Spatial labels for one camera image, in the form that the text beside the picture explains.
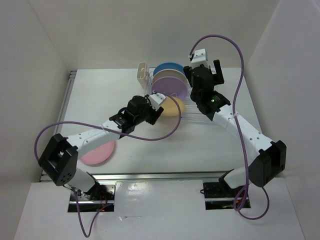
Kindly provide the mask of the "purple plate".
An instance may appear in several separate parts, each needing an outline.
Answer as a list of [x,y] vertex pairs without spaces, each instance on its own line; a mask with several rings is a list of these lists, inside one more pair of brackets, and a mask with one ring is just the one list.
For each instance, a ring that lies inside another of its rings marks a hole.
[[151,87],[152,92],[163,93],[184,101],[188,94],[187,85],[176,77],[161,77]]

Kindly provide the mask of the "blue plate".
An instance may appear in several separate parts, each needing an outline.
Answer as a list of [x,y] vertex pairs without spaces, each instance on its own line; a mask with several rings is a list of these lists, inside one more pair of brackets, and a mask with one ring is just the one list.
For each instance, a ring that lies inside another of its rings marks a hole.
[[167,69],[176,70],[184,74],[184,67],[181,64],[177,62],[163,62],[153,70],[153,75],[155,76],[158,72],[167,70]]

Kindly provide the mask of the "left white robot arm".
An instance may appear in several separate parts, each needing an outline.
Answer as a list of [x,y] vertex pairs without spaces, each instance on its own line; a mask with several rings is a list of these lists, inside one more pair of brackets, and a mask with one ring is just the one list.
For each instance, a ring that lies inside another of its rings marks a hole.
[[67,137],[60,133],[53,135],[38,160],[39,166],[57,186],[69,185],[88,200],[95,199],[105,188],[90,173],[77,167],[78,160],[104,144],[131,134],[143,122],[154,125],[164,110],[165,100],[161,93],[136,95],[126,107],[97,127]]

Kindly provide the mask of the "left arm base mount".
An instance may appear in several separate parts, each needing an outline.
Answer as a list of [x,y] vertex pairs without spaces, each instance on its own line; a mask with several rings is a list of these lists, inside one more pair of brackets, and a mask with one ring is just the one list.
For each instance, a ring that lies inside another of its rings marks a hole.
[[78,199],[81,213],[95,213],[102,209],[102,212],[113,212],[115,208],[116,183],[101,183],[102,187],[90,196],[81,190],[76,190],[76,194],[71,191],[68,203],[68,213],[77,212],[76,197]]

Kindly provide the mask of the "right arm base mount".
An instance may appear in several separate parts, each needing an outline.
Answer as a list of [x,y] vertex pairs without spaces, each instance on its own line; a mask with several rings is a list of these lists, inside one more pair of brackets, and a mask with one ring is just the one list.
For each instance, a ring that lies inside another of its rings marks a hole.
[[200,193],[204,195],[206,210],[231,210],[234,199],[243,186],[223,190],[219,182],[204,182]]

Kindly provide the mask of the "cream plate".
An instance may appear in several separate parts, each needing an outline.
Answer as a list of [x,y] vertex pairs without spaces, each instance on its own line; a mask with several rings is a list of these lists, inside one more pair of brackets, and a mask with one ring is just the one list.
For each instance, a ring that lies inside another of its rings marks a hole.
[[177,70],[166,69],[153,76],[152,87],[183,88],[187,86],[187,78]]

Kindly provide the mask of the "pink plate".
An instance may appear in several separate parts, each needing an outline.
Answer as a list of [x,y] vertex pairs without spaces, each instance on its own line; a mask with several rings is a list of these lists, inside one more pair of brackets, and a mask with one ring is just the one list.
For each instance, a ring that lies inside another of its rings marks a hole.
[[112,156],[115,145],[115,141],[105,143],[86,153],[79,160],[80,162],[88,166],[100,165]]

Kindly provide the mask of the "yellow plate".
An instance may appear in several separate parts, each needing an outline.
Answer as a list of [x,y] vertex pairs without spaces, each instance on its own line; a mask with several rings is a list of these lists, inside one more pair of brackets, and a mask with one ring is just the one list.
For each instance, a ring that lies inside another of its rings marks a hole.
[[[173,99],[177,102],[179,108],[180,108],[180,112],[184,113],[186,111],[186,105],[185,103],[177,98],[177,97],[173,97]],[[161,105],[161,107],[163,108],[163,112],[161,113],[161,117],[176,117],[179,115],[179,110],[178,107],[176,105],[176,103],[170,98],[170,97],[166,97],[165,102]]]

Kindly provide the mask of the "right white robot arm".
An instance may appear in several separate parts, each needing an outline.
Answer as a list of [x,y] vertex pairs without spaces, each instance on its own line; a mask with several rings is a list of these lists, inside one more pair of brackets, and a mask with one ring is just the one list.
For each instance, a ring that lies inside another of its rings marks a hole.
[[245,184],[262,188],[280,174],[286,166],[287,147],[283,141],[275,142],[263,135],[233,110],[233,105],[225,96],[214,89],[224,83],[224,78],[219,60],[213,63],[217,68],[215,73],[204,64],[185,66],[183,71],[191,87],[190,99],[198,110],[234,138],[240,139],[245,147],[247,164],[228,171],[219,179],[219,192],[228,197]]

